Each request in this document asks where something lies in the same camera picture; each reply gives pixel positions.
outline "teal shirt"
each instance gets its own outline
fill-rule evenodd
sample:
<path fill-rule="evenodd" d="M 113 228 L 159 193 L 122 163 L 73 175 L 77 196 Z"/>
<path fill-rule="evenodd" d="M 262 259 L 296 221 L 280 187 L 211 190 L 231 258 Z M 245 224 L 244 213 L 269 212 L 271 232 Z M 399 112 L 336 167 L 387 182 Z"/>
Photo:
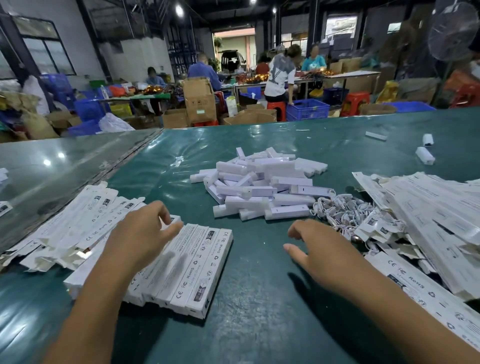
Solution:
<path fill-rule="evenodd" d="M 311 57 L 305 59 L 303 61 L 303 65 L 301 67 L 301 70 L 302 71 L 309 71 L 309 67 L 312 63 L 317 63 L 320 65 L 320 67 L 326 67 L 327 64 L 325 63 L 325 58 L 323 58 L 323 56 L 321 56 L 320 54 L 318 56 L 315 57 L 315 59 L 313 60 Z"/>

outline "person in white shirt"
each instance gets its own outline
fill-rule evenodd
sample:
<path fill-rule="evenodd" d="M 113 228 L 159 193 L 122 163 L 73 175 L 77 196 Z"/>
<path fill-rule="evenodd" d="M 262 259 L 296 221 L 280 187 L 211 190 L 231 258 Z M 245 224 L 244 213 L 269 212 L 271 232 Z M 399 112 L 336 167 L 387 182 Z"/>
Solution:
<path fill-rule="evenodd" d="M 292 45 L 285 53 L 277 54 L 270 63 L 270 73 L 265 86 L 267 102 L 287 102 L 293 105 L 293 89 L 295 68 L 302 60 L 301 48 L 298 44 Z M 285 91 L 285 82 L 288 82 L 288 91 Z"/>

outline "person in blue shirt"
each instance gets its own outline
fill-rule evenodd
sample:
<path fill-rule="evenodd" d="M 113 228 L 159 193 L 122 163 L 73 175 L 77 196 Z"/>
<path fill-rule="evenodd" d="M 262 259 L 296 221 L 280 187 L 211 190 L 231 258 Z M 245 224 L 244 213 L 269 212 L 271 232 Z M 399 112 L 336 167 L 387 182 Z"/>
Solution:
<path fill-rule="evenodd" d="M 320 48 L 317 44 L 314 44 L 312 49 L 310 50 L 310 57 L 306 58 L 303 61 L 303 65 L 301 67 L 302 71 L 311 71 L 315 70 L 320 67 L 326 67 L 327 64 L 325 63 L 325 58 L 320 54 Z"/>
<path fill-rule="evenodd" d="M 148 78 L 145 80 L 149 85 L 152 86 L 161 86 L 161 87 L 167 87 L 167 84 L 163 80 L 162 77 L 157 76 L 155 68 L 153 67 L 148 67 Z"/>
<path fill-rule="evenodd" d="M 188 77 L 208 77 L 214 91 L 222 89 L 222 83 L 218 79 L 218 74 L 208 65 L 208 57 L 205 53 L 198 55 L 198 62 L 191 65 L 188 69 Z"/>

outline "white and gray t-shirt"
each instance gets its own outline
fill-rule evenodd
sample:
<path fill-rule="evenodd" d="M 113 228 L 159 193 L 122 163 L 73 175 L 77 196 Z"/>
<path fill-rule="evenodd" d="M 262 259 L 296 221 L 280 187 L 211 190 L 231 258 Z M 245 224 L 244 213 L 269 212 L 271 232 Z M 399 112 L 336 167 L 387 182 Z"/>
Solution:
<path fill-rule="evenodd" d="M 270 73 L 265 86 L 265 96 L 281 96 L 285 93 L 285 82 L 295 83 L 295 65 L 283 53 L 277 54 L 270 62 Z"/>

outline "left hand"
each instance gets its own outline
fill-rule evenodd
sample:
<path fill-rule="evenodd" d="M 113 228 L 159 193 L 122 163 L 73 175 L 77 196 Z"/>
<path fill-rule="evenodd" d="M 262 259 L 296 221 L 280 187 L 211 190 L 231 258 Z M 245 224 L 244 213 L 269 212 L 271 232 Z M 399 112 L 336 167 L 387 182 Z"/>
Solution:
<path fill-rule="evenodd" d="M 129 212 L 111 232 L 101 259 L 133 275 L 145 268 L 183 227 L 183 222 L 177 222 L 161 231 L 159 217 L 165 224 L 171 223 L 170 214 L 160 201 Z"/>

